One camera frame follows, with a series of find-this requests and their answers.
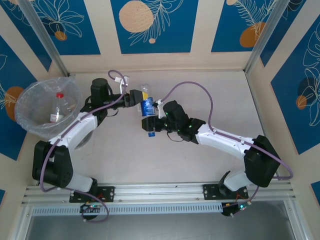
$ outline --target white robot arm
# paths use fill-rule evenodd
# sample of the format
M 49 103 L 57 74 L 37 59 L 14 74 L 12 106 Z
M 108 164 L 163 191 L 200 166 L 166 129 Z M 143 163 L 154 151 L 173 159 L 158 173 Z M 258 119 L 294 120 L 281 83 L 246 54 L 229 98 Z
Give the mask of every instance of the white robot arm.
M 79 143 L 90 134 L 107 116 L 108 109 L 99 110 L 88 115 L 95 108 L 101 108 L 112 103 L 119 98 L 120 94 L 109 94 L 110 86 L 107 80 L 97 78 L 92 81 L 90 103 L 86 101 L 81 109 L 77 119 L 70 124 L 72 126 L 79 121 L 71 130 L 65 131 L 50 139 L 48 142 L 39 141 L 34 149 L 34 160 L 32 177 L 39 180 L 43 163 L 49 149 L 59 139 L 51 154 L 51 161 L 48 162 L 44 179 L 45 183 L 59 188 L 68 188 L 81 192 L 89 192 L 95 196 L 98 187 L 97 180 L 94 178 L 80 175 L 74 172 L 70 153 L 79 145 Z M 143 100 L 142 92 L 131 90 L 130 94 L 125 94 L 123 99 L 112 106 L 112 109 L 132 107 Z M 142 128 L 148 132 L 177 132 L 177 134 L 187 142 L 195 144 L 208 145 L 224 152 L 227 152 L 238 159 L 244 161 L 243 169 L 234 172 L 227 172 L 220 181 L 219 191 L 224 196 L 228 193 L 236 192 L 239 188 L 250 184 L 256 184 L 259 187 L 267 187 L 279 167 L 279 163 L 269 156 L 257 151 L 256 149 L 244 144 L 244 142 L 257 145 L 264 148 L 271 154 L 278 156 L 268 139 L 264 136 L 258 136 L 255 139 L 234 135 L 216 128 L 209 127 L 203 120 L 189 118 L 183 108 L 176 102 L 171 101 L 166 104 L 160 104 L 159 117 L 150 116 L 142 120 Z
M 219 191 L 222 195 L 227 196 L 250 184 L 264 188 L 269 185 L 280 164 L 270 156 L 245 144 L 256 145 L 278 158 L 265 136 L 249 138 L 212 128 L 203 120 L 189 118 L 176 101 L 166 104 L 157 101 L 157 104 L 159 115 L 143 119 L 144 130 L 177 132 L 184 141 L 220 149 L 244 162 L 242 169 L 229 171 L 223 176 L 219 183 Z

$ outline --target wire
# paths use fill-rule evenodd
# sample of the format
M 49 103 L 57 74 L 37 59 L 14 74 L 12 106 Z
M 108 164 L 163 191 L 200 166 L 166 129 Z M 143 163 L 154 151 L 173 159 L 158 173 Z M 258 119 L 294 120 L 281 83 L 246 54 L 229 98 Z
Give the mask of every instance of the wire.
M 119 109 L 117 108 L 115 114 L 113 114 L 113 115 L 107 115 L 106 117 L 114 117 L 115 115 L 118 114 L 118 112 L 119 112 Z
M 161 100 L 161 102 L 163 103 L 169 96 L 170 94 L 179 86 L 183 85 L 183 84 L 194 84 L 194 85 L 197 85 L 198 87 L 202 88 L 206 94 L 208 95 L 209 99 L 210 99 L 210 113 L 209 113 L 209 117 L 208 117 L 208 125 L 209 125 L 209 128 L 212 132 L 215 132 L 216 134 L 220 135 L 220 136 L 223 136 L 225 138 L 229 138 L 229 139 L 232 139 L 232 140 L 235 140 L 237 142 L 241 142 L 242 140 L 239 139 L 239 138 L 236 138 L 234 136 L 230 136 L 228 134 L 225 134 L 225 133 L 222 133 L 222 132 L 219 132 L 219 131 L 216 131 L 214 130 L 214 128 L 211 126 L 211 118 L 212 118 L 212 113 L 213 113 L 213 110 L 214 110 L 214 101 L 209 93 L 209 91 L 204 87 L 202 86 L 201 84 L 197 83 L 197 82 L 194 82 L 194 81 L 183 81 L 183 82 L 180 82 L 178 83 L 177 85 L 175 85 L 171 90 L 170 92 Z M 277 161 L 278 163 L 280 163 L 281 165 L 283 165 L 289 172 L 289 176 L 276 176 L 276 177 L 273 177 L 274 179 L 279 179 L 279 180 L 288 180 L 288 179 L 292 179 L 293 176 L 294 176 L 294 173 L 292 172 L 291 168 L 285 163 L 283 162 L 281 159 L 279 159 L 278 157 L 276 157 L 275 155 L 271 154 L 270 152 L 264 150 L 263 148 L 257 146 L 257 145 L 254 145 L 250 142 L 247 142 L 247 141 L 244 141 L 244 144 L 252 147 L 252 148 L 255 148 L 257 149 L 258 151 L 266 154 L 267 156 L 271 157 L 272 159 L 274 159 L 275 161 Z
M 256 196 L 256 194 L 257 194 L 258 190 L 259 190 L 259 186 L 257 186 L 257 187 L 256 187 L 256 189 L 255 189 L 254 193 L 251 195 L 250 199 L 249 199 L 248 201 L 245 201 L 245 202 L 246 202 L 246 203 L 251 202 L 251 201 L 255 198 L 255 196 Z M 224 208 L 227 208 L 227 207 L 231 207 L 231 206 L 239 205 L 239 203 L 237 202 L 239 197 L 241 197 L 242 199 L 244 199 L 244 200 L 245 200 L 245 198 L 244 198 L 243 196 L 241 196 L 239 193 L 236 193 L 236 199 L 235 199 L 235 202 L 234 202 L 234 203 L 232 203 L 232 204 L 229 204 L 229 205 L 222 206 L 222 208 L 224 209 Z
M 180 140 L 180 141 L 178 141 L 178 140 L 173 140 L 170 136 L 169 136 L 169 133 L 172 133 L 172 132 L 166 132 L 166 135 L 168 136 L 168 138 L 171 140 L 171 141 L 173 141 L 173 142 L 176 142 L 176 143 L 180 143 L 180 142 L 182 142 L 183 141 L 183 139 L 182 140 Z
M 42 169 L 41 169 L 41 174 L 40 174 L 40 184 L 39 184 L 39 185 L 40 185 L 40 189 L 41 189 L 44 193 L 47 193 L 47 192 L 49 192 L 49 191 L 51 191 L 51 190 L 53 190 L 53 189 L 56 188 L 56 187 L 54 186 L 54 187 L 45 189 L 45 187 L 44 187 L 44 176 L 45 176 L 45 170 L 46 170 L 46 167 L 47 167 L 47 164 L 48 164 L 48 161 L 49 161 L 49 157 L 50 157 L 50 155 L 52 154 L 52 152 L 53 152 L 53 150 L 55 149 L 55 147 L 57 146 L 57 144 L 58 144 L 77 124 L 79 124 L 79 123 L 80 123 L 82 120 L 84 120 L 86 117 L 88 117 L 89 115 L 91 115 L 91 114 L 93 114 L 93 113 L 95 113 L 95 112 L 98 112 L 98 111 L 100 111 L 100 110 L 102 110 L 102 109 L 106 109 L 106 108 L 109 108 L 109 107 L 113 106 L 114 104 L 116 104 L 117 102 L 119 102 L 119 101 L 122 99 L 122 97 L 125 95 L 125 93 L 126 93 L 126 88 L 127 88 L 125 77 L 122 75 L 121 72 L 113 69 L 113 70 L 110 70 L 110 71 L 108 72 L 109 77 L 110 77 L 111 79 L 113 79 L 113 80 L 114 80 L 115 78 L 111 76 L 111 73 L 117 73 L 117 74 L 122 78 L 123 83 L 124 83 L 122 94 L 121 94 L 115 101 L 113 101 L 112 103 L 109 103 L 109 104 L 107 104 L 107 105 L 105 105 L 105 106 L 102 106 L 102 107 L 98 107 L 98 108 L 92 110 L 91 112 L 88 112 L 87 114 L 85 114 L 83 117 L 80 118 L 80 120 L 75 121 L 75 122 L 74 122 L 70 127 L 68 127 L 67 130 L 61 135 L 61 138 L 58 138 L 58 139 L 55 141 L 55 143 L 51 146 L 51 148 L 49 149 L 48 153 L 46 154 L 46 156 L 45 156 L 45 158 L 44 158 L 43 165 L 42 165 Z M 106 220 L 108 219 L 108 217 L 109 217 L 109 209 L 108 209 L 108 207 L 106 206 L 106 204 L 105 204 L 103 201 L 101 201 L 101 200 L 98 199 L 97 197 L 95 197 L 95 196 L 93 196 L 92 194 L 87 193 L 87 192 L 82 192 L 82 191 L 79 191 L 79 190 L 73 190 L 73 189 L 70 189 L 70 188 L 66 188 L 66 189 L 71 190 L 71 191 L 75 191 L 75 192 L 77 192 L 77 193 L 79 193 L 79 194 L 83 194 L 83 195 L 86 195 L 86 196 L 88 196 L 88 197 L 90 197 L 90 198 L 93 198 L 93 199 L 95 199 L 96 201 L 98 201 L 99 203 L 101 203 L 102 206 L 104 206 L 104 208 L 106 209 L 107 216 L 106 216 L 104 219 L 102 219 L 102 220 L 97 220 L 97 221 L 87 221 L 87 222 L 101 223 L 101 222 L 104 222 L 104 221 L 106 221 Z
M 112 88 L 110 87 L 109 84 L 107 84 L 106 87 L 108 88 L 109 93 L 110 93 L 110 95 L 112 96 L 112 95 L 114 94 L 113 91 L 112 91 Z
M 243 200 L 246 200 L 246 198 L 244 198 L 243 196 L 241 196 L 238 192 L 236 193 L 240 198 L 242 198 Z

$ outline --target cable connector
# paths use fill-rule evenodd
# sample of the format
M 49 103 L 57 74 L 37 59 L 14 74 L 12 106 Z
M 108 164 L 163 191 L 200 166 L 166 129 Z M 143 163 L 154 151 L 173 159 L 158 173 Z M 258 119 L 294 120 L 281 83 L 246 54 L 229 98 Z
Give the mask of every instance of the cable connector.
M 164 101 L 161 101 L 160 99 L 158 101 L 156 101 L 156 103 L 158 104 L 157 105 L 157 108 L 158 108 L 158 118 L 159 119 L 162 119 L 166 116 L 166 113 L 165 113 L 165 110 L 164 110 L 164 104 L 165 102 Z
M 114 81 L 115 81 L 116 83 L 119 83 L 119 84 L 120 84 L 120 94 L 122 94 L 122 92 L 123 92 L 123 87 L 124 87 L 125 85 L 128 86 L 128 84 L 129 84 L 129 79 L 130 79 L 129 76 L 124 75 L 124 80 L 125 80 L 125 83 L 124 83 L 124 80 L 122 79 L 122 77 L 119 77 L 119 76 L 116 76 L 116 77 L 115 77 Z

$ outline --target clear plastic bag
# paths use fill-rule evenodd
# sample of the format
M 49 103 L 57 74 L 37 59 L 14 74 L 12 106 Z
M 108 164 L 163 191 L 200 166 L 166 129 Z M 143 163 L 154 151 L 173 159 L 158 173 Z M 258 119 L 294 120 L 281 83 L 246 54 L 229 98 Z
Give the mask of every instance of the clear plastic bag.
M 52 105 L 56 94 L 63 93 L 72 107 L 61 121 L 50 123 Z M 57 77 L 38 81 L 28 86 L 19 96 L 15 108 L 15 120 L 26 131 L 49 140 L 61 133 L 78 116 L 82 107 L 82 95 L 73 77 Z

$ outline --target red bottle cap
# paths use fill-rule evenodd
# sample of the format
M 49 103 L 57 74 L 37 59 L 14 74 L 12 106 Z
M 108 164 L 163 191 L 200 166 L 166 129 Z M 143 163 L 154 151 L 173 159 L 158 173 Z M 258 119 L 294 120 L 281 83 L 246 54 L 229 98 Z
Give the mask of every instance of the red bottle cap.
M 63 98 L 65 95 L 63 94 L 63 93 L 61 93 L 61 92 L 58 92 L 57 94 L 56 94 L 56 97 L 57 98 Z

